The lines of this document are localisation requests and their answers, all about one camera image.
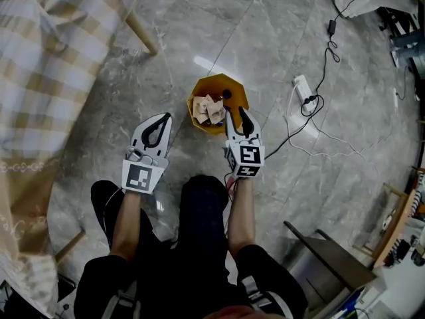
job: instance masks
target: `checkered tablecloth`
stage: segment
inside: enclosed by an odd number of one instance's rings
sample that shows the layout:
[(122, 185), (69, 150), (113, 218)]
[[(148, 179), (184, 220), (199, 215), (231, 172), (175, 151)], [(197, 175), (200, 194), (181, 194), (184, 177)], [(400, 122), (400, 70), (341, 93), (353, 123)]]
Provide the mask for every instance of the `checkered tablecloth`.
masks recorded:
[[(60, 155), (134, 2), (0, 0), (0, 263), (22, 292), (29, 274), (55, 266), (43, 257)], [(51, 294), (38, 306), (47, 316), (57, 297)]]

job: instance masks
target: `white power strip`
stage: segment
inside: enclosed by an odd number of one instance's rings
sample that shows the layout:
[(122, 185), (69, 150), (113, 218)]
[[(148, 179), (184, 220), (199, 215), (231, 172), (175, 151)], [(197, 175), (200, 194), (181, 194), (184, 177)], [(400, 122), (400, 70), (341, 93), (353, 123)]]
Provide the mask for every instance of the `white power strip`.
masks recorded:
[[(301, 104), (303, 104), (305, 99), (311, 96), (311, 90), (310, 90), (310, 87), (308, 86), (307, 80), (305, 79), (305, 76), (301, 74), (300, 76), (296, 76), (292, 82), (294, 83), (294, 85), (296, 85), (298, 97), (301, 100)], [(304, 112), (311, 114), (316, 107), (316, 103), (317, 103), (317, 99), (311, 101), (308, 104), (304, 104), (303, 105)]]

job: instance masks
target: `yellow trash bin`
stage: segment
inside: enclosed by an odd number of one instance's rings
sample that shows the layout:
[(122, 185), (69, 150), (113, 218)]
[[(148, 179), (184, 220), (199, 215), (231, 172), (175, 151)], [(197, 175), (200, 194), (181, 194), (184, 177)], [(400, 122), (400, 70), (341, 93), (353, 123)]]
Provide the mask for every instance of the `yellow trash bin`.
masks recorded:
[(239, 114), (239, 106), (249, 110), (248, 100), (246, 99), (244, 86), (231, 79), (227, 75), (221, 73), (216, 74), (215, 76), (205, 77), (199, 79), (195, 85), (191, 96), (187, 100), (187, 107), (189, 108), (189, 113), (191, 114), (192, 123), (194, 126), (212, 134), (220, 135), (226, 133), (225, 125), (203, 125), (199, 124), (198, 120), (193, 117), (193, 97), (205, 97), (209, 94), (212, 99), (218, 100), (222, 97), (223, 91), (229, 90), (232, 96), (229, 99), (222, 99), (223, 105), (227, 108), (230, 108), (232, 113), (234, 125), (236, 128), (239, 128), (242, 124), (242, 118)]

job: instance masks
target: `tiled floor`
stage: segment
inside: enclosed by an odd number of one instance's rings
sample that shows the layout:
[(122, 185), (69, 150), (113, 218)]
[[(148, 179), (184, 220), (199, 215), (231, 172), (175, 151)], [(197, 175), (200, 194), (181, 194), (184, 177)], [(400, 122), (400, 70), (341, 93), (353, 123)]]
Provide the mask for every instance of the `tiled floor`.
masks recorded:
[[(224, 137), (207, 135), (188, 117), (185, 101), (196, 81), (225, 72), (243, 83), (271, 152), (288, 134), (284, 115), (294, 75), (304, 74), (312, 88), (321, 79), (327, 23), (336, 16), (331, 0), (140, 0), (136, 11), (157, 39), (159, 54), (150, 57), (123, 25), (68, 141), (52, 193), (48, 222), (54, 247), (63, 246), (80, 225), (88, 234), (61, 266), (74, 280), (88, 260), (108, 254), (90, 186), (99, 179), (120, 184), (133, 129), (154, 114), (173, 115), (170, 164), (156, 189), (158, 202), (147, 200), (159, 236), (170, 238), (178, 227), (182, 184), (198, 173), (222, 180), (229, 172)], [(309, 156), (286, 143), (255, 181), (257, 240), (278, 261), (294, 241), (283, 220), (305, 234), (321, 228), (351, 250), (371, 217), (379, 224), (383, 182), (403, 189), (415, 163), (413, 78), (407, 72), (406, 98), (396, 106), (393, 89), (403, 94), (403, 70), (393, 66), (388, 35), (378, 23), (374, 13), (338, 20), (333, 40), (341, 62), (328, 55), (319, 90), (325, 106), (315, 117), (317, 127), (363, 156)], [(304, 122), (301, 117), (295, 96), (291, 131)], [(293, 143), (315, 154), (351, 152), (313, 124)]]

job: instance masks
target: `black plug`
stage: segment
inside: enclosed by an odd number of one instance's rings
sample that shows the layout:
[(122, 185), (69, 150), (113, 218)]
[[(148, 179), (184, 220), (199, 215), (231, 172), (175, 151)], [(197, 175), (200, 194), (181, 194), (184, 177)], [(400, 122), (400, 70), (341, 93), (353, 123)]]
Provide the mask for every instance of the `black plug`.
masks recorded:
[(337, 22), (335, 20), (329, 20), (329, 26), (327, 27), (327, 32), (332, 37), (335, 34), (335, 29), (337, 28)]

